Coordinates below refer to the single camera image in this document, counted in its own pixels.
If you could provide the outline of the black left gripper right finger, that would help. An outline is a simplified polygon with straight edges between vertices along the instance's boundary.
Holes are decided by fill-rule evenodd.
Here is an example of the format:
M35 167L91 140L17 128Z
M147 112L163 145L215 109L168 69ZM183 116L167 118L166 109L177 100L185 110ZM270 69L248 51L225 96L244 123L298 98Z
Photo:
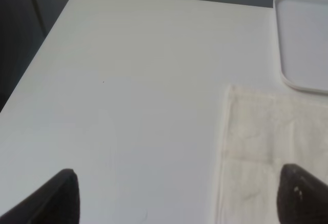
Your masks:
M280 223L327 223L327 184L297 164L285 164L276 204Z

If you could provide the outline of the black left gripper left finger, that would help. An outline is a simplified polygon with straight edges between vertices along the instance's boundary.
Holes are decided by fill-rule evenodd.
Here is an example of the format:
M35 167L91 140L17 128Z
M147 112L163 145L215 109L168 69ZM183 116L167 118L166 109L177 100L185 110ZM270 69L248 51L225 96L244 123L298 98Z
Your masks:
M80 195L74 170L63 169L1 216L1 223L79 223Z

